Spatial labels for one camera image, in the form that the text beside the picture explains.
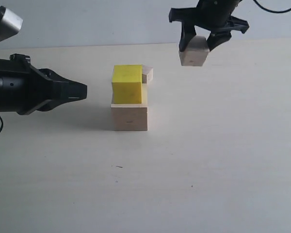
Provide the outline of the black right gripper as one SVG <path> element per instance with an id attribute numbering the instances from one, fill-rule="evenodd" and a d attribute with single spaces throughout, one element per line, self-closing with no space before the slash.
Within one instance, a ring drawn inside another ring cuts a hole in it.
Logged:
<path id="1" fill-rule="evenodd" d="M 207 38 L 210 52 L 229 41 L 231 31 L 245 33 L 249 29 L 248 22 L 232 16 L 239 3 L 239 0 L 200 0 L 196 7 L 171 8 L 169 22 L 181 23 L 179 51 L 184 52 L 196 36 L 195 27 L 210 31 Z"/>

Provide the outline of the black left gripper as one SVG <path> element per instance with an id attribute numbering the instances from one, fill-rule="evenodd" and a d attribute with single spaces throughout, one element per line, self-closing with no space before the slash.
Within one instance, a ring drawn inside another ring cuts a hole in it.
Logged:
<path id="1" fill-rule="evenodd" d="M 87 85 L 48 68 L 35 68 L 29 56 L 12 54 L 9 60 L 0 59 L 0 112 L 48 112 L 86 98 Z"/>

